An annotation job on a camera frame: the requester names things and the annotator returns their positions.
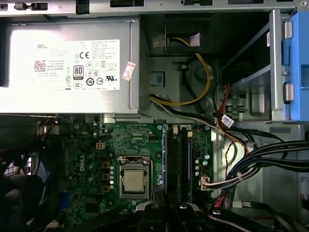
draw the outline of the metal bracket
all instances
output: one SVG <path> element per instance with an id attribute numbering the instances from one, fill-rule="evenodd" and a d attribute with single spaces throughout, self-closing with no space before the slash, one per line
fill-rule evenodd
<path id="1" fill-rule="evenodd" d="M 290 39 L 293 37 L 293 23 L 286 21 L 283 23 L 283 38 Z"/>

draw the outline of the yellow wire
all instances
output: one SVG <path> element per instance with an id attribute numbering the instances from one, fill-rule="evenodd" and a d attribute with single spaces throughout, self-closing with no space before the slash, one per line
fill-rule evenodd
<path id="1" fill-rule="evenodd" d="M 183 42 L 185 45 L 190 46 L 189 43 L 187 43 L 185 40 L 181 39 L 181 38 L 174 38 L 176 40 L 179 40 L 181 42 Z M 196 101 L 202 99 L 208 92 L 210 86 L 211 86 L 211 73 L 210 70 L 206 64 L 206 62 L 203 60 L 202 56 L 199 53 L 195 53 L 196 57 L 199 59 L 199 61 L 202 63 L 206 75 L 207 75 L 207 84 L 205 86 L 205 89 L 203 90 L 203 92 L 201 93 L 200 96 L 198 96 L 196 99 L 192 100 L 192 101 L 186 101 L 186 102 L 169 102 L 169 101 L 163 101 L 163 100 L 159 100 L 157 98 L 154 97 L 150 97 L 152 100 L 156 101 L 157 103 L 163 104 L 163 105 L 171 105 L 171 106 L 180 106 L 180 105 L 187 105 L 187 104 L 191 104 L 191 103 L 195 103 Z"/>
<path id="2" fill-rule="evenodd" d="M 235 142 L 237 142 L 237 143 L 240 143 L 240 144 L 244 147 L 244 149 L 247 151 L 247 154 L 249 153 L 248 147 L 247 147 L 245 144 L 243 144 L 243 142 L 241 142 L 239 139 L 234 138 L 233 136 L 227 134 L 227 133 L 220 127 L 220 125 L 219 125 L 219 120 L 218 120 L 218 119 L 217 119 L 217 125 L 218 125 L 219 129 L 220 129 L 227 137 L 229 137 L 232 141 L 235 141 Z"/>

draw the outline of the ce mark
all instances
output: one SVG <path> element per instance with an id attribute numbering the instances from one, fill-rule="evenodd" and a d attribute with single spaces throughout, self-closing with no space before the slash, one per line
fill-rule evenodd
<path id="1" fill-rule="evenodd" d="M 79 57 L 81 58 L 81 59 L 84 59 L 84 58 L 87 58 L 87 59 L 89 59 L 89 52 L 81 52 L 80 54 L 79 54 Z"/>

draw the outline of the electronic component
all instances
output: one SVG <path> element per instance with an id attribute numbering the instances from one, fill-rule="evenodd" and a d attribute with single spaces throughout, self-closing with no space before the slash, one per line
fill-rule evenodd
<path id="1" fill-rule="evenodd" d="M 102 186 L 102 192 L 109 192 L 110 187 L 109 186 Z"/>
<path id="2" fill-rule="evenodd" d="M 194 158 L 200 158 L 201 157 L 201 151 L 194 151 Z"/>
<path id="3" fill-rule="evenodd" d="M 103 174 L 102 175 L 102 180 L 109 180 L 110 179 L 110 175 L 109 174 Z"/>
<path id="4" fill-rule="evenodd" d="M 110 163 L 109 162 L 102 162 L 102 168 L 110 168 Z"/>
<path id="5" fill-rule="evenodd" d="M 199 181 L 200 184 L 200 189 L 202 191 L 207 191 L 210 190 L 209 188 L 207 188 L 207 186 L 205 185 L 205 183 L 210 183 L 210 178 L 207 175 L 202 175 Z"/>
<path id="6" fill-rule="evenodd" d="M 100 204 L 98 202 L 87 202 L 85 204 L 85 211 L 87 213 L 98 213 L 100 211 Z"/>
<path id="7" fill-rule="evenodd" d="M 159 137 L 158 137 L 158 136 L 152 135 L 152 136 L 149 136 L 149 137 L 148 137 L 148 140 L 151 141 L 151 142 L 153 142 L 153 141 L 158 141 L 158 140 L 159 140 Z"/>
<path id="8" fill-rule="evenodd" d="M 144 192 L 144 171 L 124 170 L 123 186 L 125 192 Z"/>
<path id="9" fill-rule="evenodd" d="M 105 148 L 105 142 L 103 143 L 96 143 L 96 149 L 97 150 L 103 150 Z"/>
<path id="10" fill-rule="evenodd" d="M 211 158 L 211 156 L 210 156 L 208 153 L 206 153 L 206 154 L 204 155 L 204 159 L 209 160 L 210 158 Z"/>
<path id="11" fill-rule="evenodd" d="M 119 192 L 124 199 L 149 199 L 152 180 L 150 157 L 119 156 Z"/>

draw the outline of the barcode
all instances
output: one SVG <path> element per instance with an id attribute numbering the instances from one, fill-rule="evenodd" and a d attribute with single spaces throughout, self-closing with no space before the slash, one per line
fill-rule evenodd
<path id="1" fill-rule="evenodd" d="M 45 60 L 35 60 L 34 61 L 34 71 L 35 72 L 45 72 L 46 71 Z"/>

